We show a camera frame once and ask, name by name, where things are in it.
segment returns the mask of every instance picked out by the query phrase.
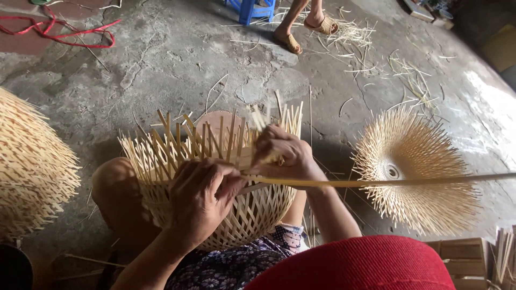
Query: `red cloth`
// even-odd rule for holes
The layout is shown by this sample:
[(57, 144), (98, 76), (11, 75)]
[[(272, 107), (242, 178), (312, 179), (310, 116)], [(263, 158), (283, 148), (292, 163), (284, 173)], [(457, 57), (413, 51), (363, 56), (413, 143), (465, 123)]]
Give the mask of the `red cloth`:
[(451, 290), (437, 253), (407, 237), (350, 238), (295, 254), (267, 269), (245, 290)]

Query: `woven sandal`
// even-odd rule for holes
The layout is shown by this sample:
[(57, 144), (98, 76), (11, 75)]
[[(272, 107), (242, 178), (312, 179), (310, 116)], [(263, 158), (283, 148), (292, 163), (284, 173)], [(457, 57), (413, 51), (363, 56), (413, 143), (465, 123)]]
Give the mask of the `woven sandal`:
[(292, 34), (289, 34), (286, 38), (279, 38), (274, 36), (283, 46), (285, 46), (291, 53), (293, 54), (301, 54), (303, 52), (303, 49), (297, 43), (296, 39)]
[[(306, 19), (304, 20), (303, 25), (310, 30), (317, 31), (317, 32), (320, 32), (320, 33), (326, 34), (326, 35), (332, 35), (338, 31), (337, 22), (335, 22), (333, 19), (328, 18), (328, 17), (324, 18), (324, 20), (321, 22), (321, 25), (319, 25), (319, 27), (313, 27), (312, 25), (308, 24)], [(336, 27), (334, 29), (334, 31), (331, 30), (331, 27), (333, 25), (335, 25), (335, 27)]]

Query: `black bucket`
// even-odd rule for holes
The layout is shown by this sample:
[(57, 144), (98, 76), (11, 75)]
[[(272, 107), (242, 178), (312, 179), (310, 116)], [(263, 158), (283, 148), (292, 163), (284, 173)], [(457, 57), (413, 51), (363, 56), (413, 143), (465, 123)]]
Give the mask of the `black bucket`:
[(30, 290), (33, 278), (29, 258), (20, 249), (0, 245), (0, 289)]

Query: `unfinished basket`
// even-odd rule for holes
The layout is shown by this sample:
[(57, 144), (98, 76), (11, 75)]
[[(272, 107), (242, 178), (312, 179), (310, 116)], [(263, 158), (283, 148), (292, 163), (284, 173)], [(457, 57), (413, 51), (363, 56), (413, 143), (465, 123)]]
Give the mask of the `unfinished basket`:
[[(280, 124), (287, 132), (296, 136), (300, 134), (301, 108), (283, 110)], [(132, 139), (130, 134), (121, 134), (119, 138), (122, 147), (131, 160), (138, 178), (142, 203), (150, 210), (154, 223), (163, 227), (171, 222), (171, 204), (167, 193), (167, 186), (171, 176), (186, 160), (206, 157), (225, 159), (233, 163), (237, 169), (245, 170), (250, 167), (252, 146), (260, 134), (260, 128), (266, 124), (265, 120), (253, 114), (257, 128), (249, 128), (245, 118), (239, 126), (235, 125), (236, 111), (233, 112), (230, 127), (221, 128), (221, 134), (215, 135), (212, 126), (215, 124), (200, 124), (195, 127), (188, 116), (185, 125), (175, 124), (171, 127), (170, 114), (158, 115), (165, 127), (162, 139), (154, 129), (149, 134)], [(187, 138), (181, 141), (181, 132)], [(242, 190), (242, 194), (235, 198), (233, 207), (215, 232), (205, 240), (198, 249), (213, 251), (223, 250), (248, 244), (266, 234), (276, 225), (286, 213), (296, 190), (284, 185), (269, 185), (249, 181)]]
[[(367, 126), (352, 158), (360, 180), (421, 180), (466, 174), (466, 164), (441, 124), (401, 108)], [(460, 234), (477, 221), (481, 208), (474, 183), (368, 186), (375, 209), (418, 232)]]
[(80, 185), (77, 157), (27, 102), (0, 87), (0, 239), (56, 218)]

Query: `red fabric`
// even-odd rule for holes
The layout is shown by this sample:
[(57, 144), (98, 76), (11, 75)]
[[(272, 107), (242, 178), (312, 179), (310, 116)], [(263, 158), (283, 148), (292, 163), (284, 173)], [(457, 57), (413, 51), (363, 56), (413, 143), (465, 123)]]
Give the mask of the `red fabric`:
[(245, 290), (452, 290), (437, 253), (407, 237), (351, 238), (295, 254), (252, 280)]
[[(115, 44), (115, 37), (113, 36), (113, 34), (111, 34), (111, 32), (109, 32), (109, 31), (107, 31), (105, 29), (110, 27), (110, 26), (112, 26), (112, 25), (114, 25), (114, 24), (117, 24), (118, 22), (120, 22), (120, 20), (116, 20), (113, 23), (109, 23), (109, 24), (106, 24), (104, 26), (97, 27), (97, 28), (94, 28), (94, 29), (80, 31), (79, 29), (77, 29), (77, 28), (73, 27), (72, 25), (70, 25), (68, 22), (56, 19), (56, 16), (54, 15), (52, 10), (50, 10), (50, 8), (47, 5), (43, 5), (43, 7), (44, 7), (44, 9), (46, 9), (52, 15), (52, 19), (51, 20), (42, 21), (42, 22), (36, 23), (36, 20), (34, 20), (33, 18), (30, 18), (30, 17), (0, 16), (0, 20), (1, 19), (3, 19), (3, 20), (22, 19), (22, 20), (28, 20), (28, 21), (30, 21), (32, 23), (31, 26), (27, 27), (26, 29), (24, 29), (22, 31), (13, 32), (13, 31), (8, 30), (7, 28), (5, 28), (5, 27), (3, 27), (1, 25), (0, 25), (0, 30), (5, 32), (5, 33), (7, 33), (7, 34), (10, 34), (10, 35), (21, 35), (21, 34), (27, 33), (31, 29), (34, 29), (35, 31), (37, 31), (44, 38), (49, 38), (49, 39), (52, 39), (54, 41), (57, 41), (57, 42), (60, 42), (60, 43), (64, 43), (64, 44), (67, 44), (67, 45), (89, 47), (89, 48), (92, 48), (92, 49), (106, 49), (106, 48), (112, 47)], [(50, 29), (52, 29), (52, 26), (54, 26), (54, 24), (56, 24), (56, 23), (62, 24), (64, 26), (67, 26), (74, 33), (72, 33), (72, 34), (65, 34), (65, 35), (56, 35), (56, 36), (48, 35), (48, 32), (50, 31)], [(40, 26), (45, 26), (45, 25), (46, 25), (46, 29), (42, 30)], [(76, 36), (76, 35), (82, 35), (82, 34), (88, 34), (88, 33), (107, 33), (107, 34), (109, 34), (109, 36), (111, 38), (111, 44), (110, 45), (82, 44), (82, 43), (66, 42), (66, 41), (63, 41), (63, 40), (60, 39), (60, 38), (63, 38), (63, 37)]]

